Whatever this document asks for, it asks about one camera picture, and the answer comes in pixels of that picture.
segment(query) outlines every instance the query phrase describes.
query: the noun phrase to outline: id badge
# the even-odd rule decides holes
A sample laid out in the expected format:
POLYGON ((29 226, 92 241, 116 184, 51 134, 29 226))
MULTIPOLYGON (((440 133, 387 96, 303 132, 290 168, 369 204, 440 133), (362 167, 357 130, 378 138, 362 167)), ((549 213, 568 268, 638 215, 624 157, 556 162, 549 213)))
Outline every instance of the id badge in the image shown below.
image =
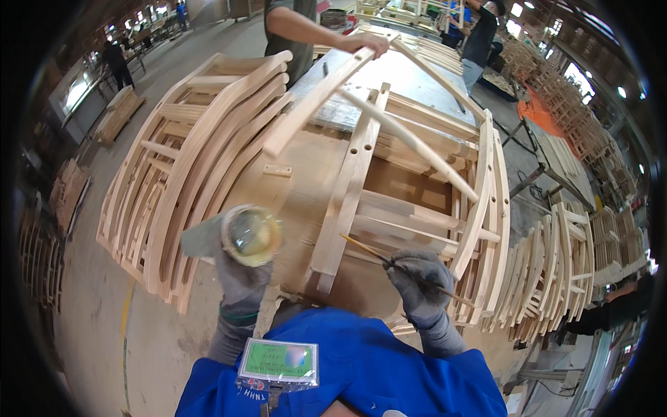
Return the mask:
POLYGON ((318 365, 316 343, 249 338, 241 357, 237 383, 264 391, 276 385, 284 392, 306 390, 319 385, 318 365))

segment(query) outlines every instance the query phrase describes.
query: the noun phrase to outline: paintbrush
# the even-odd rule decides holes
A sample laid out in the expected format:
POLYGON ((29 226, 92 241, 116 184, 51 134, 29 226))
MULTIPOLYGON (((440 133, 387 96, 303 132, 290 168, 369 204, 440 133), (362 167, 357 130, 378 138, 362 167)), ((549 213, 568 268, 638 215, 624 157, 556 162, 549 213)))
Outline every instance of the paintbrush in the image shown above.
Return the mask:
MULTIPOLYGON (((369 254, 371 254, 371 255, 373 255, 373 256, 379 258, 382 262, 385 262, 385 263, 386 263, 387 265, 389 265, 390 267, 393 266, 393 267, 395 267, 395 268, 401 268, 399 265, 396 265, 395 263, 393 263, 393 262, 392 262, 390 259, 388 259, 386 256, 383 256, 383 255, 379 254, 377 251, 375 251, 375 250, 372 249, 372 248, 369 248, 368 246, 364 245, 363 243, 358 242, 358 241, 352 239, 351 237, 349 237, 349 236, 347 236, 347 235, 343 235, 342 233, 339 233, 339 235, 340 235, 341 237, 345 238, 348 242, 355 244, 356 246, 358 246, 358 247, 360 247, 361 249, 365 250, 365 251, 368 252, 369 254)), ((411 276, 412 279, 414 279, 415 281, 417 281, 418 284, 421 284, 423 287, 426 287, 427 290, 430 290, 430 291, 438 291, 438 292, 441 292, 441 293, 445 294, 445 295, 448 296, 448 297, 451 297, 453 300, 456 300, 456 301, 458 301, 458 302, 461 302, 461 303, 463 303, 463 304, 465 304, 465 305, 467 305, 467 306, 470 306, 470 307, 474 307, 474 306, 475 306, 475 304, 473 304, 471 301, 465 300, 465 299, 463 299, 463 298, 461 298, 461 297, 459 297, 459 296, 455 296, 455 295, 452 294, 451 292, 445 290, 443 287, 437 285, 435 282, 431 282, 431 281, 425 280, 425 279, 423 279, 423 278, 421 278, 421 277, 415 277, 415 276, 413 276, 413 275, 411 275, 411 274, 408 274, 408 275, 411 276)))

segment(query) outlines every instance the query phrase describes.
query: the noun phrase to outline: black shirt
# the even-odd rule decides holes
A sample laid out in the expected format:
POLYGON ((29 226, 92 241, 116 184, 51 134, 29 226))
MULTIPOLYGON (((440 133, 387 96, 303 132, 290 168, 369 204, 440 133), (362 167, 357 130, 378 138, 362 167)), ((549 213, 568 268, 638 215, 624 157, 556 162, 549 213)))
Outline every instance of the black shirt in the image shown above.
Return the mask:
POLYGON ((118 71, 127 65, 123 57, 123 51, 118 45, 112 45, 105 49, 102 53, 102 61, 111 68, 111 72, 118 71))
POLYGON ((644 274, 637 281, 637 290, 616 298, 609 303, 610 328, 619 326, 628 320, 634 320, 651 304, 651 297, 656 287, 656 280, 651 274, 644 274))
POLYGON ((274 35, 266 30, 266 15, 276 7, 289 7, 290 10, 306 16, 315 21, 316 0, 264 0, 264 31, 268 44, 264 56, 275 55, 276 53, 290 50, 294 58, 287 63, 287 74, 289 81, 287 88, 290 88, 301 76, 313 65, 313 45, 307 43, 294 42, 278 35, 274 35))
POLYGON ((463 51, 463 58, 473 61, 480 67, 484 68, 486 59, 491 49, 491 40, 496 33, 496 15, 480 7, 480 20, 477 22, 466 43, 466 48, 463 51))

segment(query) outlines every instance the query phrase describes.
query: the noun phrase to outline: badge holder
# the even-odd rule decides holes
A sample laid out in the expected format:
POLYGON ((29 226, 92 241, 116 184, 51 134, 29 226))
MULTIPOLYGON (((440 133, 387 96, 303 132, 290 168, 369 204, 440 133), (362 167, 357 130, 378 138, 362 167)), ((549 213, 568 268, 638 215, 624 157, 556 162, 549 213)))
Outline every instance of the badge holder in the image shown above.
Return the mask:
POLYGON ((317 388, 318 365, 316 343, 249 338, 241 357, 236 384, 269 392, 269 402, 262 404, 262 415, 267 416, 278 407, 278 399, 283 392, 317 388))

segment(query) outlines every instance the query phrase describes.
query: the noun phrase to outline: lanyard clip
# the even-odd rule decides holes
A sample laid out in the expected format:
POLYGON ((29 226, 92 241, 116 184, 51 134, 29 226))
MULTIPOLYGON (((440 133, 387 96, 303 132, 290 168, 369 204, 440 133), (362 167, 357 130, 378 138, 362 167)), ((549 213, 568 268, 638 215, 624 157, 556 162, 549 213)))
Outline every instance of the lanyard clip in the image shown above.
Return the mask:
POLYGON ((269 417, 276 408, 278 408, 278 400, 280 394, 283 392, 283 386, 271 385, 269 386, 269 401, 262 404, 260 407, 261 417, 269 417))

